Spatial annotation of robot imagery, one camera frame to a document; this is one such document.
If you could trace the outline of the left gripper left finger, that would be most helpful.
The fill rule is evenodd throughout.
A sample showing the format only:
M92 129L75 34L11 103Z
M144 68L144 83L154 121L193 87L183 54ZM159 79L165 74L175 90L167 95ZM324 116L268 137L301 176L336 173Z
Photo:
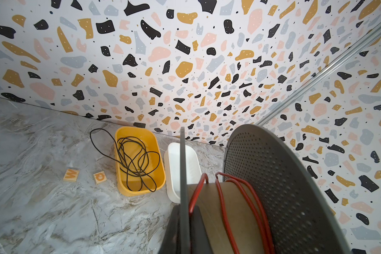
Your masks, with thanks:
M158 254L180 253L180 205L175 205L171 212L166 232Z

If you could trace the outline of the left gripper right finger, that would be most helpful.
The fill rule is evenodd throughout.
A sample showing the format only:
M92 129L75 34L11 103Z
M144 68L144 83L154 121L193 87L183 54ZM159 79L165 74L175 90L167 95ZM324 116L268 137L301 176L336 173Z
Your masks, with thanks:
M201 210L196 206L190 218L190 249L192 254L213 254L203 222Z

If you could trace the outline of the black cable spool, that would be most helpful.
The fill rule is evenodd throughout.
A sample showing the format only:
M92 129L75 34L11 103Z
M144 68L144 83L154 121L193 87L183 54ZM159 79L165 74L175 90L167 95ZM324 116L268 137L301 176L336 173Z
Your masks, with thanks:
M210 182L181 181L180 253L191 253L190 218L201 210L214 254L347 254L332 209L305 167L265 128L230 136Z

